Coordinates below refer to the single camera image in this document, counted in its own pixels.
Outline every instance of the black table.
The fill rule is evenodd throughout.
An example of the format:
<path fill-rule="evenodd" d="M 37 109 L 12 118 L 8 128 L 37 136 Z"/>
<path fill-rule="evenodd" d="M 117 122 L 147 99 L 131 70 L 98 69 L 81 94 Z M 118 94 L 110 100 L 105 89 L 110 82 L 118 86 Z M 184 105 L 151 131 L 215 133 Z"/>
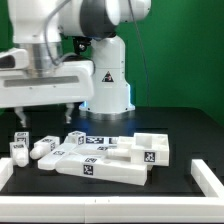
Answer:
<path fill-rule="evenodd" d="M 48 196 L 202 196 L 190 175 L 192 159 L 203 159 L 224 183 L 224 128 L 208 115 L 192 108 L 137 108 L 135 116 L 117 121 L 98 121 L 79 116 L 76 109 L 70 125 L 64 122 L 64 106 L 32 107 L 25 113 L 30 128 L 23 129 L 13 110 L 0 116 L 0 157 L 9 156 L 14 133 L 30 132 L 33 143 L 47 136 L 64 140 L 69 132 L 87 135 L 133 136 L 139 133 L 168 134 L 170 166 L 153 167 L 145 186 L 58 174 L 37 169 L 30 160 L 25 168 L 14 167 L 14 174 L 0 195 Z"/>

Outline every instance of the black cable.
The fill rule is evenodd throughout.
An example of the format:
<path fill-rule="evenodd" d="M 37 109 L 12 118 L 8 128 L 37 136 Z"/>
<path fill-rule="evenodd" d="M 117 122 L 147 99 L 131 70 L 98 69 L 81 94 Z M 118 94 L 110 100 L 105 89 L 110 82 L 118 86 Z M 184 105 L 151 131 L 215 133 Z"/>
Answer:
<path fill-rule="evenodd" d="M 147 84 L 147 86 L 146 86 L 146 88 L 147 88 L 147 105 L 150 106 L 150 103 L 149 103 L 150 102 L 149 101 L 149 71 L 148 71 L 148 68 L 147 68 L 145 51 L 144 51 L 144 47 L 143 47 L 143 43 L 142 43 L 142 38 L 141 38 L 141 35 L 140 35 L 140 32 L 139 32 L 138 24 L 135 20 L 131 0 L 128 0 L 128 3 L 129 3 L 130 10 L 131 10 L 132 20 L 133 20 L 134 25 L 135 25 L 136 34 L 137 34 L 138 42 L 139 42 L 140 49 L 141 49 L 142 60 L 143 60 L 144 70 L 145 70 L 145 75 L 146 75 L 146 84 Z"/>

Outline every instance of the green screen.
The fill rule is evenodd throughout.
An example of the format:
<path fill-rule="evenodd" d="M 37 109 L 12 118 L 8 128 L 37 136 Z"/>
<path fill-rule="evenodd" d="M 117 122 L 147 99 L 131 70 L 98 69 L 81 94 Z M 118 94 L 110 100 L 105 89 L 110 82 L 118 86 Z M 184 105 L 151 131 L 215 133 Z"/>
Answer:
<path fill-rule="evenodd" d="M 12 46 L 6 0 L 0 1 L 0 50 Z M 224 125 L 224 0 L 152 0 L 138 22 L 152 107 L 194 107 Z M 147 106 L 143 60 L 133 23 L 121 24 L 132 102 Z M 63 41 L 65 51 L 71 39 Z"/>

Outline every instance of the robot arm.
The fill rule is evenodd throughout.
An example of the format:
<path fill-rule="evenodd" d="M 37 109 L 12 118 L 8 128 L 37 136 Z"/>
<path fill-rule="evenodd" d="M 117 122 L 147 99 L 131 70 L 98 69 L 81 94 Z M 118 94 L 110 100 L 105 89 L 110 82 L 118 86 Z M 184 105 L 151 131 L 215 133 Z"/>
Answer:
<path fill-rule="evenodd" d="M 79 0 L 69 2 L 59 14 L 59 24 L 66 36 L 107 38 L 121 22 L 144 19 L 151 0 Z"/>
<path fill-rule="evenodd" d="M 92 61 L 55 65 L 62 56 L 60 33 L 104 39 L 123 21 L 131 21 L 129 0 L 8 0 L 15 48 L 0 54 L 0 108 L 82 102 L 94 95 Z M 136 19 L 151 0 L 130 0 Z M 49 15 L 53 16 L 44 30 Z M 7 66 L 5 61 L 12 62 Z"/>

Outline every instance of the white foam block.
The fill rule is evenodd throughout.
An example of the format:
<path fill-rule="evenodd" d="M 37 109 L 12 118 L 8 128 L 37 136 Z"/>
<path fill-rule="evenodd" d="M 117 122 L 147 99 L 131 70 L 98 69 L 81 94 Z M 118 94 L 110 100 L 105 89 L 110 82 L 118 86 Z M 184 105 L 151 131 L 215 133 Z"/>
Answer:
<path fill-rule="evenodd" d="M 103 179 L 128 184 L 144 185 L 147 166 L 126 161 L 106 159 L 105 156 L 69 155 L 56 163 L 59 173 Z"/>
<path fill-rule="evenodd" d="M 168 135 L 135 133 L 134 143 L 131 146 L 131 162 L 169 166 Z"/>
<path fill-rule="evenodd" d="M 25 142 L 26 147 L 29 148 L 29 132 L 16 132 L 14 135 L 14 142 Z"/>
<path fill-rule="evenodd" d="M 38 168 L 42 170 L 54 170 L 55 164 L 64 156 L 69 155 L 69 152 L 74 150 L 75 147 L 76 145 L 72 143 L 61 144 L 42 159 L 38 160 Z"/>
<path fill-rule="evenodd" d="M 206 163 L 201 159 L 193 159 L 191 175 L 206 197 L 224 198 L 224 187 Z"/>
<path fill-rule="evenodd" d="M 153 148 L 133 145 L 131 150 L 131 163 L 169 166 L 169 148 L 162 145 L 157 145 Z"/>
<path fill-rule="evenodd" d="M 55 136 L 46 136 L 34 143 L 34 148 L 30 151 L 32 159 L 39 159 L 47 155 L 60 144 L 60 138 Z"/>
<path fill-rule="evenodd" d="M 108 150 L 115 149 L 115 145 L 108 144 L 84 144 L 77 146 L 72 153 L 79 153 L 82 155 L 107 155 Z"/>
<path fill-rule="evenodd" d="M 25 142 L 10 142 L 10 156 L 13 160 L 13 165 L 26 166 L 29 163 L 29 152 Z"/>
<path fill-rule="evenodd" d="M 133 137 L 123 137 L 119 136 L 117 140 L 117 148 L 121 149 L 131 149 L 132 144 L 134 143 Z"/>
<path fill-rule="evenodd" d="M 0 160 L 0 191 L 5 186 L 13 174 L 12 158 L 2 158 Z"/>
<path fill-rule="evenodd" d="M 66 138 L 67 143 L 74 143 L 76 145 L 82 145 L 86 142 L 86 133 L 81 131 L 73 131 L 68 134 Z"/>

